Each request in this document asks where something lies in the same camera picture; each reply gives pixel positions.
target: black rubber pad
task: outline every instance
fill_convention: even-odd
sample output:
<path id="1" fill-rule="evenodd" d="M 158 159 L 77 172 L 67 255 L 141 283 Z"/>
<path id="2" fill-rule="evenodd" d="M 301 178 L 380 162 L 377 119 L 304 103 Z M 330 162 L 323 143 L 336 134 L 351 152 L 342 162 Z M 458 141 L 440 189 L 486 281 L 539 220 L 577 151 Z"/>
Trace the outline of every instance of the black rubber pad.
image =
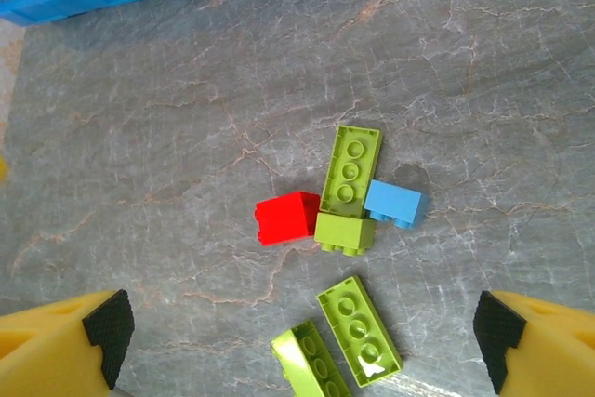
<path id="1" fill-rule="evenodd" d="M 499 394 L 508 374 L 506 351 L 521 341 L 527 321 L 490 292 L 482 292 L 473 319 L 473 332 L 482 350 L 487 373 Z"/>
<path id="2" fill-rule="evenodd" d="M 127 292 L 116 292 L 83 320 L 83 326 L 91 346 L 101 346 L 101 372 L 113 390 L 134 332 L 134 316 Z"/>

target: lego stud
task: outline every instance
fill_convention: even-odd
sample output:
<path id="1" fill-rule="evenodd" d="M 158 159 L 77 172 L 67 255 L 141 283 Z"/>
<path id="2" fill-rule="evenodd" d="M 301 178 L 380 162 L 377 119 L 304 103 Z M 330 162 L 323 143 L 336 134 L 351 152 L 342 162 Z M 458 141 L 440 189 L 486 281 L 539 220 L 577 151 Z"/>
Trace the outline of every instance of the lego stud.
<path id="1" fill-rule="evenodd" d="M 354 163 L 346 163 L 341 169 L 341 175 L 346 181 L 353 181 L 360 177 L 360 167 Z"/>
<path id="2" fill-rule="evenodd" d="M 308 354 L 313 355 L 316 353 L 316 345 L 310 337 L 304 337 L 301 340 L 301 348 Z"/>
<path id="3" fill-rule="evenodd" d="M 314 365 L 314 371 L 316 372 L 318 378 L 325 379 L 328 377 L 328 369 L 326 369 L 326 364 L 324 364 L 324 362 L 320 358 L 314 359 L 312 363 Z"/>
<path id="4" fill-rule="evenodd" d="M 326 395 L 328 397 L 340 397 L 341 393 L 338 391 L 338 387 L 332 381 L 326 383 Z"/>
<path id="5" fill-rule="evenodd" d="M 361 318 L 356 318 L 350 323 L 350 334 L 355 339 L 362 339 L 368 335 L 368 325 Z"/>
<path id="6" fill-rule="evenodd" d="M 350 185 L 341 185 L 337 189 L 337 199 L 339 202 L 348 204 L 355 197 L 355 190 Z"/>
<path id="7" fill-rule="evenodd" d="M 361 158 L 364 155 L 365 147 L 361 141 L 355 139 L 347 145 L 347 155 L 352 159 Z"/>
<path id="8" fill-rule="evenodd" d="M 337 304 L 338 312 L 343 316 L 352 316 L 355 313 L 355 300 L 350 297 L 343 297 Z"/>
<path id="9" fill-rule="evenodd" d="M 380 359 L 380 350 L 373 341 L 364 343 L 360 354 L 362 356 L 362 360 L 368 364 L 374 364 Z"/>

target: marble countertop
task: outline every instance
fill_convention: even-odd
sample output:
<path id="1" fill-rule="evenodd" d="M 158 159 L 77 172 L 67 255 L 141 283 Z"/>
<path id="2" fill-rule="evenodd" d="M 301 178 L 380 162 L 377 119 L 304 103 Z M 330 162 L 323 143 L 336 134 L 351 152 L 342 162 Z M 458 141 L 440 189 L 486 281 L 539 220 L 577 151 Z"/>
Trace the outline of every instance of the marble countertop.
<path id="1" fill-rule="evenodd" d="M 354 396 L 492 395 L 480 292 L 595 311 L 595 0 L 147 0 L 28 30 L 6 134 L 2 313 L 125 288 L 136 397 L 292 395 L 311 318 Z M 365 256 L 262 247 L 339 124 L 432 198 Z M 359 390 L 316 294 L 359 274 L 405 359 Z"/>

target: plastic toy block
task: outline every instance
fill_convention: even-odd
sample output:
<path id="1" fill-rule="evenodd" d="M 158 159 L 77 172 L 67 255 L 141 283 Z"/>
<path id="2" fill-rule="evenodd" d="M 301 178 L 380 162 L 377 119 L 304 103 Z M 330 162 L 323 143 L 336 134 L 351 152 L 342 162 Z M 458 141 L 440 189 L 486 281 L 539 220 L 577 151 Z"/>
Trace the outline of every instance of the plastic toy block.
<path id="1" fill-rule="evenodd" d="M 374 176 L 379 130 L 339 126 L 326 174 L 320 210 L 349 218 L 364 217 L 364 200 Z"/>
<path id="2" fill-rule="evenodd" d="M 258 239 L 272 245 L 313 236 L 319 204 L 318 194 L 302 191 L 257 203 Z"/>
<path id="3" fill-rule="evenodd" d="M 421 192 L 372 180 L 364 208 L 374 220 L 394 219 L 396 227 L 413 228 L 424 218 L 429 201 L 428 196 Z"/>
<path id="4" fill-rule="evenodd" d="M 482 292 L 473 330 L 496 394 L 595 395 L 595 314 Z"/>
<path id="5" fill-rule="evenodd" d="M 321 293 L 318 302 L 360 388 L 401 371 L 403 360 L 357 276 Z"/>
<path id="6" fill-rule="evenodd" d="M 274 339 L 272 353 L 297 397 L 351 397 L 311 320 Z"/>
<path id="7" fill-rule="evenodd" d="M 369 218 L 318 213 L 314 240 L 324 251 L 343 250 L 346 256 L 358 256 L 374 244 L 375 229 L 376 222 Z"/>
<path id="8" fill-rule="evenodd" d="M 0 395 L 107 397 L 134 318 L 126 291 L 98 292 L 0 318 Z"/>

